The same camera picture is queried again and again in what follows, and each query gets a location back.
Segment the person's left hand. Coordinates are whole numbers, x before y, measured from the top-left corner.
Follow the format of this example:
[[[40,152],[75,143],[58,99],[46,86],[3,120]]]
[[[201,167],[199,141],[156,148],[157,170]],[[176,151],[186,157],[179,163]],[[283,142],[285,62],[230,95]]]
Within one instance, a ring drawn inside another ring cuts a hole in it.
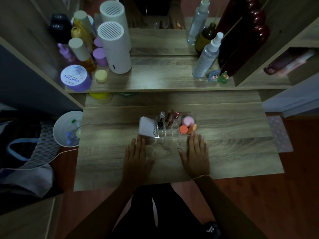
[[[137,138],[134,138],[129,145],[129,160],[123,164],[121,183],[132,188],[144,185],[150,175],[150,172],[147,172],[146,141],[144,138],[142,139],[143,145],[140,155],[136,155]]]

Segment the small purple jar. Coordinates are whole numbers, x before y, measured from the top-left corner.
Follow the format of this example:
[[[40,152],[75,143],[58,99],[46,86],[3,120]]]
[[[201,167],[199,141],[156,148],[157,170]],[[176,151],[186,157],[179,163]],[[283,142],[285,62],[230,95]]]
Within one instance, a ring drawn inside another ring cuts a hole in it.
[[[102,67],[107,67],[108,66],[108,61],[106,59],[106,55],[104,53],[103,48],[96,48],[93,51],[93,57],[96,61],[96,64],[98,66],[102,66]]]

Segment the small blue figurine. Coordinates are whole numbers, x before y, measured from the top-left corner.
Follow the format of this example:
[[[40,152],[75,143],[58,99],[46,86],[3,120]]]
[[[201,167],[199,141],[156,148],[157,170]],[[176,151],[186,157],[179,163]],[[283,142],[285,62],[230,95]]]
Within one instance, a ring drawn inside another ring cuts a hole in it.
[[[220,70],[213,70],[211,72],[209,72],[208,74],[208,81],[209,82],[213,82],[213,81],[217,81],[218,77],[220,75]]]

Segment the person's left forearm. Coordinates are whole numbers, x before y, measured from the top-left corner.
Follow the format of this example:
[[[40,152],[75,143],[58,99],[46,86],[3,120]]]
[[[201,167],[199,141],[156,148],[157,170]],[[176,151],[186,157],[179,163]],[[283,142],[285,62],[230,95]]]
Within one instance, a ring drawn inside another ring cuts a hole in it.
[[[113,230],[136,186],[121,182],[65,239],[105,239]]]

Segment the dark red bubble frame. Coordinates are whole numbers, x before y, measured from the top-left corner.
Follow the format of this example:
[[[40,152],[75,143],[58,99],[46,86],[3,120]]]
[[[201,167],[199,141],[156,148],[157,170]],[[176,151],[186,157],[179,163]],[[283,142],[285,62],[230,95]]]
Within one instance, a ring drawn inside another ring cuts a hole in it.
[[[221,73],[234,76],[266,43],[270,28],[259,0],[230,0],[216,31],[224,37],[219,48]]]

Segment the wooden side shelf unit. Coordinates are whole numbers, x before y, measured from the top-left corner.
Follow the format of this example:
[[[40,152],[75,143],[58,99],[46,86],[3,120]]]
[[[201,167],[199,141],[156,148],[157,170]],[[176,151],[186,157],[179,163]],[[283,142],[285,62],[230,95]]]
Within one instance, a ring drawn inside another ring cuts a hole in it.
[[[285,52],[293,40],[319,18],[319,0],[260,1],[266,14],[270,36],[233,76],[236,88],[250,83],[259,71]]]

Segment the person's right hand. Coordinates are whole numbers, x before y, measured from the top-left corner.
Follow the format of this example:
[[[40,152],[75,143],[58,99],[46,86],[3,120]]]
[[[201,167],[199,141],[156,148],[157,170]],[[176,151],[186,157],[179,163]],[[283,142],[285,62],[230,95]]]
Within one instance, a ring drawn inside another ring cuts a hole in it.
[[[201,136],[202,142],[202,153],[197,154],[195,149],[195,138],[196,133],[192,132],[189,137],[189,145],[188,145],[188,167],[184,167],[186,173],[189,175],[191,179],[196,179],[203,176],[210,175],[210,161],[205,159],[205,140],[203,136]]]

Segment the white cosmetic tube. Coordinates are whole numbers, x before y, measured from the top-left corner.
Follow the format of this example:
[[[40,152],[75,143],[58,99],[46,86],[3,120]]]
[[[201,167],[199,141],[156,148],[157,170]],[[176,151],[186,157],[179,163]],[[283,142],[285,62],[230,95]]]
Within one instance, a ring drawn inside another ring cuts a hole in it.
[[[157,119],[151,119],[149,117],[141,117],[139,120],[138,134],[144,137],[155,138],[158,132]]]

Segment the small purple bottle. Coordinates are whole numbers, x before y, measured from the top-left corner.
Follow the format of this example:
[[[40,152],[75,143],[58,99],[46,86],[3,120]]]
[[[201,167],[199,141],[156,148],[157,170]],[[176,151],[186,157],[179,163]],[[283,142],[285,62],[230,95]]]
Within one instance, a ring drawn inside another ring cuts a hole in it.
[[[70,50],[67,47],[65,47],[63,44],[58,43],[57,45],[59,47],[59,52],[61,53],[63,58],[66,60],[66,62],[68,64],[72,64],[74,58]]]

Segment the black shorts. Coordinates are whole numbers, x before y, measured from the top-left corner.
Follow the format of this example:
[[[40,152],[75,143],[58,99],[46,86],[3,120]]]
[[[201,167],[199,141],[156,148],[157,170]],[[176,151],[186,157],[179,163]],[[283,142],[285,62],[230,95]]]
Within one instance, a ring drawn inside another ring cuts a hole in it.
[[[222,239],[216,222],[204,225],[170,184],[143,185],[107,239]]]

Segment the clear acrylic cosmetics organizer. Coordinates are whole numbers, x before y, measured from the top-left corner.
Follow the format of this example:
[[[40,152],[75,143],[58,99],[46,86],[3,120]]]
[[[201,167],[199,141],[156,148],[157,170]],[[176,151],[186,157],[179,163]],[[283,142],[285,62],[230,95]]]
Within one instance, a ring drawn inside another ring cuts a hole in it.
[[[149,139],[149,140],[156,140],[156,139],[165,139],[165,138],[171,138],[171,137],[187,136],[187,134],[186,135],[180,135],[180,133],[179,133],[179,127],[182,125],[181,124],[181,120],[185,116],[191,116],[191,117],[193,117],[194,122],[196,124],[196,114],[193,113],[193,112],[181,112],[181,115],[179,116],[179,118],[175,122],[173,122],[173,125],[172,125],[171,129],[166,129],[165,128],[165,119],[166,119],[166,116],[167,116],[168,112],[165,112],[165,118],[163,119],[164,127],[163,127],[163,130],[159,130],[158,129],[157,137],[155,137],[155,138],[144,137],[144,136],[141,136],[141,137]],[[156,114],[154,116],[146,116],[146,117],[149,117],[151,119],[157,119],[157,122],[158,122],[160,113],[158,113],[158,114]]]

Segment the white cylindrical humidifier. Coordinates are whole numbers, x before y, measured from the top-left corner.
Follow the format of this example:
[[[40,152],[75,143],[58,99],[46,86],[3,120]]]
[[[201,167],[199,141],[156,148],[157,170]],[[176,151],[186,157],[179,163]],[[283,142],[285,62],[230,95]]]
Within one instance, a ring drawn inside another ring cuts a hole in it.
[[[110,70],[116,74],[129,72],[132,63],[123,26],[114,21],[107,21],[98,27],[97,33]]]

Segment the clear spray bottle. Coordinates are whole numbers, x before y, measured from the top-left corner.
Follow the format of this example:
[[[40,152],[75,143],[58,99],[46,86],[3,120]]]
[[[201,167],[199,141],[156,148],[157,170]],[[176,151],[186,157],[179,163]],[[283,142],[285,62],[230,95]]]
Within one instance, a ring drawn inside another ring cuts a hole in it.
[[[205,77],[219,54],[219,48],[223,36],[224,34],[222,32],[218,32],[215,38],[205,46],[195,68],[193,69],[192,75],[194,78],[202,79]]]

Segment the amber bottle with white cap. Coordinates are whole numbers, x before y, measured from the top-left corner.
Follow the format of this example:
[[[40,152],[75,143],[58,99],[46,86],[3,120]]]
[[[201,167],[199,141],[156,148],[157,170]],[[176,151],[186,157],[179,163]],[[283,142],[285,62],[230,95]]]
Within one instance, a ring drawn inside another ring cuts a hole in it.
[[[94,72],[97,69],[89,50],[80,38],[71,38],[69,40],[69,47],[77,57],[80,65],[83,66],[88,72]]]

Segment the grey cloth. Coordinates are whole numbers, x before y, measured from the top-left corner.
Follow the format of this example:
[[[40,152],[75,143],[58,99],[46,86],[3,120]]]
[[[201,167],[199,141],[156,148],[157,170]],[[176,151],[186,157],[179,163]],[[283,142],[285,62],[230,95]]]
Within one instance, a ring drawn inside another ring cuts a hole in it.
[[[50,165],[35,169],[11,170],[0,173],[0,192],[43,198],[53,187],[54,170]]]

